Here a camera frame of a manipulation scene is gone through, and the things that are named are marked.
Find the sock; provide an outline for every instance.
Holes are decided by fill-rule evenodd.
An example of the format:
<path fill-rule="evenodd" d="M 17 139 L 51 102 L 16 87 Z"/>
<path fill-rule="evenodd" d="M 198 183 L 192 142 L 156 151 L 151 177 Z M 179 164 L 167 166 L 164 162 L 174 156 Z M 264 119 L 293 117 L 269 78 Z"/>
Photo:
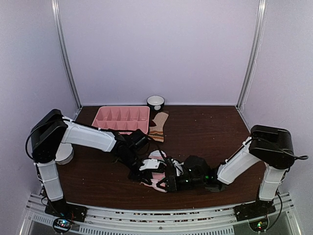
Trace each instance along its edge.
<path fill-rule="evenodd" d="M 149 137 L 155 141 L 164 142 L 163 126 L 168 118 L 168 113 L 160 112 L 152 120 L 156 125 L 149 127 Z"/>

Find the wooden table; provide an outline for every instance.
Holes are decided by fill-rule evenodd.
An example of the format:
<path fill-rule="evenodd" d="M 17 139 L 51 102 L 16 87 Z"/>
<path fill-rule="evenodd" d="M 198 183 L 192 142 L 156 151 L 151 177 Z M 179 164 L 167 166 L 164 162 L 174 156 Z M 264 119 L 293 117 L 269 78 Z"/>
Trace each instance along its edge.
<path fill-rule="evenodd" d="M 77 121 L 91 124 L 98 108 L 84 107 Z M 164 109 L 170 115 L 164 126 L 165 142 L 160 147 L 181 161 L 189 155 L 198 155 L 216 167 L 249 135 L 234 107 L 165 106 Z M 121 163 L 113 164 L 110 153 L 84 146 L 75 146 L 74 151 L 69 164 L 58 166 L 62 188 L 69 202 L 90 206 L 169 210 L 243 203 L 255 200 L 265 171 L 265 165 L 258 162 L 219 193 L 204 188 L 161 193 L 128 180 L 129 170 Z"/>

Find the white wall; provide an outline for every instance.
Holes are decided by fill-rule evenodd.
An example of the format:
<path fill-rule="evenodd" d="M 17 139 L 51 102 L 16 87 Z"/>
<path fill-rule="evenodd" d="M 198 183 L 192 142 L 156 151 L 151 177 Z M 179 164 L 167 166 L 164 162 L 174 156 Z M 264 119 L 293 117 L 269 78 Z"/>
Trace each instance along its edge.
<path fill-rule="evenodd" d="M 249 126 L 291 131 L 296 161 L 282 184 L 292 195 L 305 234 L 313 218 L 313 1 L 268 1 L 256 71 L 244 105 Z"/>
<path fill-rule="evenodd" d="M 60 1 L 81 102 L 234 105 L 258 0 Z"/>
<path fill-rule="evenodd" d="M 50 1 L 0 4 L 0 233 L 13 235 L 30 193 L 39 189 L 25 139 L 52 108 L 70 117 L 76 108 Z"/>

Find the pink plastic organizer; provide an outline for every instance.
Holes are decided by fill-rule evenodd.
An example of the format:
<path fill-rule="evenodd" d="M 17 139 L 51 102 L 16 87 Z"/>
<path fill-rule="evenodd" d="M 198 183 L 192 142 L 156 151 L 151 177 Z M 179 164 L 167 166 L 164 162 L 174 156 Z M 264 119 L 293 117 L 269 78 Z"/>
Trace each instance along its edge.
<path fill-rule="evenodd" d="M 103 106 L 99 108 L 92 125 L 102 129 L 137 130 L 147 134 L 150 108 L 147 106 Z"/>

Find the black and white bowl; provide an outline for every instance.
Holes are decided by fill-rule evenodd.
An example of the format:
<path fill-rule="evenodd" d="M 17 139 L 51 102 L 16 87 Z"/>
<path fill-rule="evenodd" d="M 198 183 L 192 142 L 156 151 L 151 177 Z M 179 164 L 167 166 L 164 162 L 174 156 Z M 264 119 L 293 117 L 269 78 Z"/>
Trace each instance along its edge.
<path fill-rule="evenodd" d="M 164 98 L 158 95 L 153 95 L 147 99 L 147 105 L 152 111 L 160 111 L 164 106 Z"/>

